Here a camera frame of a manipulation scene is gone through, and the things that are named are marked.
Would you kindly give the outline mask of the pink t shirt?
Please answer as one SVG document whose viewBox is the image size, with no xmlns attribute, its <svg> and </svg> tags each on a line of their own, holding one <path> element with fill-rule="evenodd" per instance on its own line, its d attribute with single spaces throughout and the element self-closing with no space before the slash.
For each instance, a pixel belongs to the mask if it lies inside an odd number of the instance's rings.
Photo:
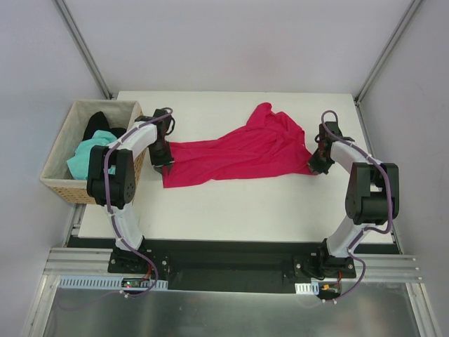
<svg viewBox="0 0 449 337">
<path fill-rule="evenodd" d="M 204 184 L 210 180 L 310 175 L 311 152 L 305 132 L 285 112 L 259 104 L 246 124 L 214 140 L 171 143 L 174 164 L 163 187 Z"/>
</svg>

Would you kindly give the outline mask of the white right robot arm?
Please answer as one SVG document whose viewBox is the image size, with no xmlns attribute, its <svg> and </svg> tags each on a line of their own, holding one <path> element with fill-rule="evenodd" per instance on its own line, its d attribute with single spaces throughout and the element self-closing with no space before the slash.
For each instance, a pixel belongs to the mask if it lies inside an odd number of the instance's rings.
<svg viewBox="0 0 449 337">
<path fill-rule="evenodd" d="M 398 166 L 382 163 L 344 137 L 336 121 L 319 125 L 318 145 L 308 162 L 315 174 L 327 174 L 339 164 L 348 174 L 344 199 L 346 216 L 336 231 L 325 239 L 325 254 L 316 259 L 316 270 L 332 277 L 369 232 L 389 234 L 399 209 Z"/>
</svg>

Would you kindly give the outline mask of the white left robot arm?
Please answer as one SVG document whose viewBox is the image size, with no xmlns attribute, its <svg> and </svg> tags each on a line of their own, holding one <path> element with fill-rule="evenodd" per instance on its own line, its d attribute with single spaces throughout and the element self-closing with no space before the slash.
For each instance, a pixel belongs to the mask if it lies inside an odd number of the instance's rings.
<svg viewBox="0 0 449 337">
<path fill-rule="evenodd" d="M 175 160 L 166 136 L 174 128 L 173 110 L 163 107 L 150 117 L 139 116 L 120 138 L 109 145 L 96 145 L 90 152 L 87 193 L 105 210 L 116 246 L 128 251 L 123 263 L 134 273 L 143 272 L 149 259 L 139 250 L 144 235 L 132 206 L 137 189 L 135 160 L 148 152 L 154 170 L 169 173 Z"/>
</svg>

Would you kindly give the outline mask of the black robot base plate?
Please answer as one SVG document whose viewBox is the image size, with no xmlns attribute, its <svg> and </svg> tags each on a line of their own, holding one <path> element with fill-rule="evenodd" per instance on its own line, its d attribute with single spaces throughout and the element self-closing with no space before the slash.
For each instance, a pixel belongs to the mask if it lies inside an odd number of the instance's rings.
<svg viewBox="0 0 449 337">
<path fill-rule="evenodd" d="M 113 248 L 109 273 L 148 270 L 181 291 L 293 293 L 313 279 L 356 278 L 352 258 L 334 258 L 318 243 L 146 239 L 137 253 Z"/>
</svg>

